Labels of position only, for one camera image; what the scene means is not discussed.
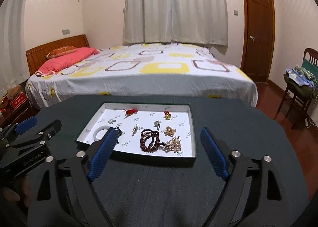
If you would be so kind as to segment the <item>left hand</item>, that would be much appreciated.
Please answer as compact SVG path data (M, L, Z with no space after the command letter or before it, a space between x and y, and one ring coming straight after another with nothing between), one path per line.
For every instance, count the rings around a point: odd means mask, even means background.
M7 202L10 204L23 201L24 205L28 208L31 202L31 187L26 176L19 178L14 183L12 189L8 187L2 188L2 194Z

